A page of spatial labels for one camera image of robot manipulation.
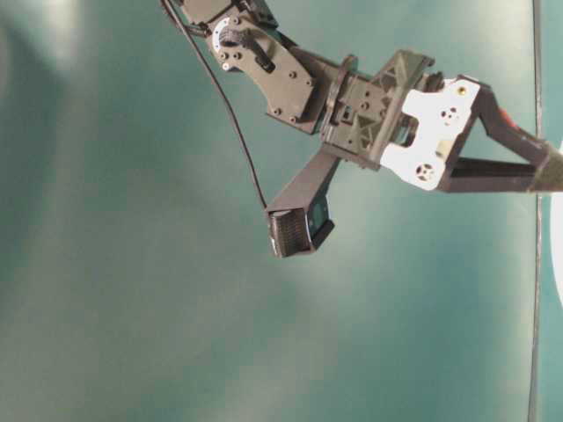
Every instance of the black metal bracket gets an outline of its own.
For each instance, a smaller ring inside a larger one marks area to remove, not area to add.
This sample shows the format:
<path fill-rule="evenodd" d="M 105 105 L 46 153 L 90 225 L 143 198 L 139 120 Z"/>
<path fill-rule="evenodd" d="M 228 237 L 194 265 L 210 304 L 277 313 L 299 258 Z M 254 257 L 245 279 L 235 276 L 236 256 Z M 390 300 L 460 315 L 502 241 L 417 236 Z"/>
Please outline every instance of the black metal bracket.
<path fill-rule="evenodd" d="M 466 76 L 460 76 L 477 83 Z M 519 128 L 499 107 L 491 87 L 481 84 L 472 117 L 457 138 L 438 189 L 450 193 L 555 192 L 563 190 L 563 156 L 549 143 Z M 460 157 L 475 121 L 486 134 L 527 164 Z"/>

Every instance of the green wall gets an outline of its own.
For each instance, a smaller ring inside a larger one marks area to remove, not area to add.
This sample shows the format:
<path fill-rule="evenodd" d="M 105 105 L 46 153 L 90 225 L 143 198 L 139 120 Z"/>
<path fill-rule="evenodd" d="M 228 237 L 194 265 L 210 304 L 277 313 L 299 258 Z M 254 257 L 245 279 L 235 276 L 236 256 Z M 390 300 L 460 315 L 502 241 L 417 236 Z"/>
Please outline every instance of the green wall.
<path fill-rule="evenodd" d="M 369 73 L 417 49 L 534 128 L 530 1 L 270 4 L 303 47 Z M 327 244 L 277 260 L 156 0 L 0 0 L 0 33 L 0 420 L 526 419 L 534 197 L 343 165 Z M 318 139 L 221 80 L 272 197 Z M 482 130 L 467 154 L 511 158 Z"/>
<path fill-rule="evenodd" d="M 561 89 L 561 67 L 563 66 L 563 4 L 554 0 L 543 2 L 543 84 L 545 136 L 556 146 L 563 139 L 563 90 Z M 563 419 L 563 308 L 553 275 L 553 259 L 563 259 L 560 253 L 552 256 L 552 220 L 562 215 L 552 215 L 549 196 L 544 199 L 544 262 L 542 265 L 542 295 L 539 343 L 539 420 L 558 422 Z"/>

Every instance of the vertical pole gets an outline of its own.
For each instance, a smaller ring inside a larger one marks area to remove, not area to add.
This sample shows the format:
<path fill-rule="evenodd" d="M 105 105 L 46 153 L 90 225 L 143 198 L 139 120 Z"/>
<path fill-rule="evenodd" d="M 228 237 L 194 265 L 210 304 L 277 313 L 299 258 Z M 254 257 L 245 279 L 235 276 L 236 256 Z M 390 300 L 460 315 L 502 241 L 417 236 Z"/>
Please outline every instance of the vertical pole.
<path fill-rule="evenodd" d="M 544 137 L 542 98 L 542 50 L 541 50 L 541 0 L 532 0 L 534 19 L 534 62 L 536 79 L 536 136 Z M 539 319 L 541 299 L 543 198 L 536 197 L 536 279 L 534 286 L 534 328 L 531 355 L 530 396 L 528 422 L 537 422 L 537 369 L 539 352 Z"/>

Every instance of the black cable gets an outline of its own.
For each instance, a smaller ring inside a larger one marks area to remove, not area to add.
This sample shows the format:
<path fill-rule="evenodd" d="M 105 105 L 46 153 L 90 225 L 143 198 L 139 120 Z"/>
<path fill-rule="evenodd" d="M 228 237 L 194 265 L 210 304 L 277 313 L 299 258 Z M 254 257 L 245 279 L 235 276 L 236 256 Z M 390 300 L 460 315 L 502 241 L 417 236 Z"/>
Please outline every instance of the black cable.
<path fill-rule="evenodd" d="M 240 140 L 240 147 L 242 148 L 242 150 L 245 154 L 246 162 L 248 163 L 248 166 L 250 167 L 252 182 L 254 183 L 254 187 L 256 188 L 256 193 L 258 194 L 260 204 L 264 209 L 266 209 L 267 203 L 266 203 L 266 200 L 264 199 L 264 194 L 262 193 L 262 189 L 260 187 L 260 182 L 258 181 L 258 175 L 256 174 L 256 169 L 254 168 L 254 162 L 252 161 L 250 151 L 248 150 L 248 147 L 246 146 L 245 137 L 243 136 L 243 133 L 240 130 L 240 126 L 238 125 L 237 115 L 235 114 L 235 112 L 232 108 L 232 105 L 230 104 L 229 99 L 225 95 L 223 88 L 219 84 L 219 81 L 217 81 L 217 78 L 216 78 L 215 74 L 213 73 L 213 70 L 211 70 L 207 61 L 205 60 L 205 57 L 203 57 L 201 50 L 197 47 L 197 44 L 195 43 L 194 37 L 192 36 L 192 34 L 190 34 L 186 30 L 186 27 L 184 26 L 182 19 L 178 16 L 178 13 L 176 12 L 176 9 L 174 8 L 174 6 L 172 6 L 171 0 L 160 0 L 160 3 L 165 8 L 166 13 L 173 19 L 173 21 L 176 24 L 176 26 L 178 27 L 178 29 L 180 29 L 180 31 L 184 34 L 184 36 L 186 37 L 188 42 L 194 48 L 194 51 L 197 55 L 197 58 L 199 59 L 201 65 L 203 66 L 205 71 L 207 72 L 208 76 L 211 78 L 213 85 L 217 88 L 217 91 L 219 92 L 219 96 L 223 99 L 225 107 L 227 108 L 227 113 L 229 114 L 230 122 L 232 123 L 232 126 L 234 127 L 235 132 L 237 133 L 238 139 Z"/>

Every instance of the robotic arm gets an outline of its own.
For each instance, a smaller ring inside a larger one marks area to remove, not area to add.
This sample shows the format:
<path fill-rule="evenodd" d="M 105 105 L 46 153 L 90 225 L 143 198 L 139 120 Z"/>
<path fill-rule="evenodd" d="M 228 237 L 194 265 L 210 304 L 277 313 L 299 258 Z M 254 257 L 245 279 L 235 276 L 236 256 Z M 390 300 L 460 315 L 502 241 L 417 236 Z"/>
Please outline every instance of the robotic arm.
<path fill-rule="evenodd" d="M 322 146 L 266 207 L 278 257 L 314 252 L 334 228 L 326 193 L 341 159 L 381 166 L 427 191 L 563 191 L 563 156 L 520 129 L 499 108 L 491 88 L 468 76 L 425 73 L 434 60 L 399 50 L 374 76 L 356 57 L 331 62 L 278 31 L 264 0 L 161 0 L 175 25 L 202 37 L 225 72 L 245 72 L 267 99 L 267 115 Z M 460 156 L 475 121 L 521 156 L 512 164 Z"/>

